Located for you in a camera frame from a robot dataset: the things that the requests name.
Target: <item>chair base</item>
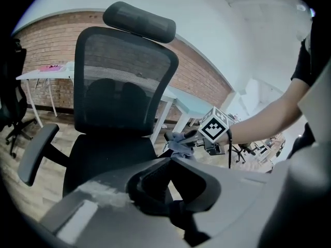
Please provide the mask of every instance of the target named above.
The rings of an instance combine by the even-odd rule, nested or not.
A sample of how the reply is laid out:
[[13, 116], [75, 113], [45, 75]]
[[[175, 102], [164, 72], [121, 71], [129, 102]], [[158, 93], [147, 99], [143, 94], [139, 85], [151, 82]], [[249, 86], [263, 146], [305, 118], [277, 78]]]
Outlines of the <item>chair base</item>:
[[22, 135], [25, 139], [27, 139], [28, 141], [32, 140], [32, 138], [30, 136], [28, 136], [25, 132], [23, 132], [23, 129], [28, 126], [31, 123], [37, 124], [37, 120], [35, 118], [30, 119], [26, 122], [18, 122], [16, 124], [13, 124], [14, 129], [7, 135], [7, 137], [5, 138], [6, 140], [6, 145], [10, 145], [10, 151], [9, 154], [10, 156], [12, 156], [14, 159], [16, 158], [16, 153], [12, 152], [14, 149], [14, 145], [17, 139], [18, 135]]
[[246, 163], [246, 160], [242, 155], [242, 152], [244, 150], [237, 150], [236, 147], [234, 147], [233, 145], [232, 145], [232, 148], [233, 148], [232, 151], [235, 152], [236, 154], [238, 154], [238, 160], [236, 161], [236, 163], [240, 162], [240, 158], [243, 159], [243, 164]]

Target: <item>black office chair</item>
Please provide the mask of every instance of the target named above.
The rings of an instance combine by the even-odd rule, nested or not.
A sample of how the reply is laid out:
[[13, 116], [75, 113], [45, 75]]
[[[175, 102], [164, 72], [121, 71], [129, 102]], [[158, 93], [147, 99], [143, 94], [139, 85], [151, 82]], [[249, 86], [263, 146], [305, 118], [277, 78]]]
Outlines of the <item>black office chair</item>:
[[245, 152], [248, 152], [249, 154], [251, 154], [253, 156], [256, 155], [256, 153], [254, 151], [257, 150], [257, 147], [255, 147], [254, 149], [250, 149], [247, 146], [247, 144], [238, 144], [238, 146], [240, 148], [239, 150], [234, 145], [232, 145], [232, 148], [233, 148], [232, 151], [238, 154], [238, 160], [236, 160], [236, 163], [240, 162], [240, 158], [242, 158], [242, 160], [243, 160], [242, 164], [246, 163], [246, 160], [243, 156], [243, 154]]
[[0, 131], [4, 126], [14, 129], [5, 138], [6, 144], [10, 144], [10, 155], [15, 158], [16, 154], [13, 151], [18, 135], [22, 135], [27, 140], [31, 140], [23, 129], [32, 122], [37, 123], [35, 119], [22, 122], [27, 109], [26, 96], [21, 87], [21, 81], [16, 80], [16, 77], [22, 74], [23, 65], [26, 57], [26, 49], [20, 45], [19, 39], [12, 39], [10, 42], [10, 50], [8, 51], [7, 62], [4, 64], [2, 73], [0, 74]]
[[67, 167], [63, 195], [109, 170], [155, 159], [152, 134], [161, 96], [178, 67], [168, 43], [175, 22], [123, 2], [103, 14], [108, 26], [85, 29], [77, 39], [74, 122], [83, 132], [67, 157], [51, 145], [59, 130], [45, 125], [29, 143], [18, 169], [32, 185], [42, 157]]

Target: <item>pink object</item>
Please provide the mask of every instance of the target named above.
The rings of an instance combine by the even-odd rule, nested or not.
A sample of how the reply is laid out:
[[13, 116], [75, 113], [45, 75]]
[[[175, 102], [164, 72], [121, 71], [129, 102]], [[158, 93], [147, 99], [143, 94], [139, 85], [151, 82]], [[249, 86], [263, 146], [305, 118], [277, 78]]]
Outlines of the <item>pink object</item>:
[[39, 68], [39, 71], [41, 72], [60, 71], [62, 67], [63, 67], [62, 65], [45, 65], [45, 66], [41, 66]]

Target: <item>white table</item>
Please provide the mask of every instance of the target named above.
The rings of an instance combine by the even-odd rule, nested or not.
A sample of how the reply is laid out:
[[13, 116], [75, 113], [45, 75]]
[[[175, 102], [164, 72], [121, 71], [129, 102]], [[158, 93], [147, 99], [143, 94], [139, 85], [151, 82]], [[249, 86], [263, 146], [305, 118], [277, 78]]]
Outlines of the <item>white table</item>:
[[[181, 132], [190, 118], [193, 119], [203, 118], [213, 108], [213, 106], [208, 102], [194, 95], [191, 95], [185, 91], [177, 89], [175, 87], [168, 86], [167, 90], [170, 91], [176, 97], [174, 104], [182, 113], [182, 115], [179, 118], [179, 121], [177, 122], [176, 126], [173, 129], [173, 132]], [[151, 141], [153, 144], [156, 140], [157, 135], [160, 132], [164, 120], [167, 117], [167, 114], [169, 113], [169, 109], [171, 105], [172, 105], [171, 102], [167, 102], [161, 116], [158, 118], [156, 122], [156, 125], [154, 127], [154, 132], [151, 135]]]
[[[41, 127], [43, 127], [43, 124], [38, 116], [35, 104], [33, 102], [33, 95], [30, 90], [30, 84], [29, 80], [31, 79], [46, 79], [45, 83], [48, 82], [48, 84], [44, 83], [43, 87], [49, 88], [49, 93], [50, 93], [50, 98], [53, 106], [53, 111], [55, 116], [57, 116], [55, 106], [54, 106], [54, 101], [53, 101], [53, 96], [52, 96], [52, 91], [51, 91], [51, 84], [49, 79], [70, 79], [72, 80], [73, 83], [73, 78], [74, 78], [74, 71], [73, 69], [67, 69], [66, 65], [61, 71], [49, 71], [49, 72], [41, 72], [39, 70], [31, 71], [28, 73], [25, 73], [19, 77], [17, 77], [17, 80], [25, 80], [26, 82], [26, 88], [27, 88], [27, 94], [30, 100], [30, 104], [32, 106], [32, 109], [35, 113], [36, 119]], [[158, 134], [160, 133], [161, 127], [169, 113], [169, 110], [171, 108], [172, 104], [175, 104], [176, 107], [181, 111], [182, 115], [176, 124], [173, 132], [181, 132], [187, 122], [189, 121], [190, 118], [193, 119], [200, 119], [203, 118], [205, 114], [208, 113], [209, 110], [212, 109], [212, 105], [209, 104], [208, 102], [191, 95], [187, 92], [184, 92], [182, 90], [179, 90], [177, 88], [168, 86], [162, 97], [161, 101], [166, 102], [166, 105], [161, 113], [161, 116], [158, 118], [153, 134], [151, 135], [151, 141], [154, 144]]]
[[[53, 101], [53, 96], [52, 96], [51, 84], [50, 84], [49, 79], [70, 79], [73, 83], [73, 78], [74, 78], [74, 71], [72, 69], [71, 70], [66, 69], [66, 66], [64, 66], [64, 68], [61, 71], [41, 72], [39, 70], [35, 70], [35, 71], [31, 71], [31, 72], [25, 73], [23, 75], [20, 75], [19, 77], [16, 78], [16, 80], [25, 80], [27, 94], [29, 97], [30, 104], [32, 106], [36, 119], [41, 127], [43, 127], [43, 124], [39, 118], [39, 115], [38, 115], [36, 107], [35, 107], [35, 103], [33, 101], [33, 94], [31, 93], [31, 90], [30, 90], [29, 80], [45, 79], [45, 82], [44, 82], [44, 85], [42, 88], [48, 86], [53, 111], [54, 111], [55, 116], [57, 117], [57, 113], [56, 113], [56, 109], [55, 109], [55, 105], [54, 105], [54, 101]], [[167, 116], [169, 109], [175, 99], [176, 99], [176, 96], [172, 92], [170, 92], [168, 90], [168, 88], [166, 88], [161, 97], [161, 100], [167, 103], [163, 110], [163, 113], [162, 113], [162, 114], [165, 114], [165, 117]], [[162, 124], [163, 124], [165, 117], [160, 117], [158, 119], [158, 122], [162, 120]], [[154, 133], [158, 134], [160, 132], [162, 124], [161, 124], [161, 126], [158, 126], [158, 125], [155, 126]]]
[[35, 103], [33, 102], [33, 95], [31, 94], [30, 90], [30, 83], [29, 80], [31, 79], [37, 79], [37, 83], [35, 86], [35, 89], [37, 88], [37, 84], [39, 82], [39, 79], [45, 79], [44, 85], [42, 86], [41, 89], [46, 88], [48, 86], [48, 90], [50, 93], [51, 97], [51, 102], [52, 102], [52, 107], [55, 116], [57, 117], [57, 113], [55, 110], [55, 105], [53, 101], [53, 95], [52, 95], [52, 89], [51, 89], [51, 82], [50, 79], [71, 79], [73, 83], [73, 70], [72, 69], [67, 69], [66, 65], [62, 68], [60, 71], [47, 71], [47, 72], [41, 72], [39, 70], [31, 71], [25, 74], [20, 75], [19, 77], [16, 77], [16, 80], [25, 80], [26, 84], [26, 90], [27, 90], [27, 95], [30, 100], [30, 104], [32, 106], [33, 112], [35, 113], [36, 119], [41, 127], [43, 127], [43, 124], [39, 118], [39, 115], [37, 113]]

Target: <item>table leg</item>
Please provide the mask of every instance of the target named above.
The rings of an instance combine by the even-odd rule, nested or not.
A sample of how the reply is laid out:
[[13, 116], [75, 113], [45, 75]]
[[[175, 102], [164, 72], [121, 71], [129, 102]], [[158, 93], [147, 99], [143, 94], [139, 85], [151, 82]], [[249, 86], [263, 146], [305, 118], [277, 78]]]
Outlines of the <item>table leg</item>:
[[39, 79], [37, 79], [36, 81], [35, 90], [37, 89], [38, 83], [39, 83]]
[[189, 126], [192, 127], [196, 120], [196, 118], [193, 118]]
[[49, 79], [47, 79], [47, 80], [48, 80], [48, 90], [49, 90], [50, 96], [51, 96], [51, 102], [52, 102], [53, 111], [54, 111], [55, 117], [57, 117], [57, 112], [55, 110], [55, 105], [54, 105], [54, 101], [53, 101], [51, 81]]
[[264, 141], [260, 141], [264, 147], [268, 150], [268, 151], [271, 151], [271, 149], [269, 148], [269, 146], [266, 145], [266, 143]]
[[29, 96], [29, 99], [30, 99], [30, 104], [32, 106], [32, 109], [33, 109], [33, 112], [35, 113], [35, 116], [36, 116], [36, 119], [39, 123], [39, 125], [41, 127], [43, 127], [43, 124], [38, 116], [38, 113], [37, 113], [37, 110], [36, 110], [36, 107], [35, 107], [35, 104], [33, 102], [33, 99], [32, 99], [32, 96], [31, 96], [31, 92], [30, 92], [30, 84], [29, 84], [29, 79], [25, 80], [26, 81], [26, 90], [27, 90], [27, 95]]
[[186, 113], [182, 113], [179, 121], [177, 122], [177, 124], [174, 127], [174, 130], [172, 132], [182, 132], [182, 130], [185, 128], [189, 119], [190, 119], [190, 117]]
[[171, 105], [172, 105], [172, 101], [167, 102], [166, 106], [163, 109], [163, 112], [162, 112], [161, 116], [157, 119], [157, 122], [156, 122], [155, 127], [154, 127], [153, 134], [151, 135], [152, 144], [155, 143], [157, 135], [159, 135], [159, 133], [160, 133], [160, 130], [161, 130], [162, 125], [163, 125], [163, 123], [164, 123], [164, 121], [167, 117], [167, 114], [169, 113]]

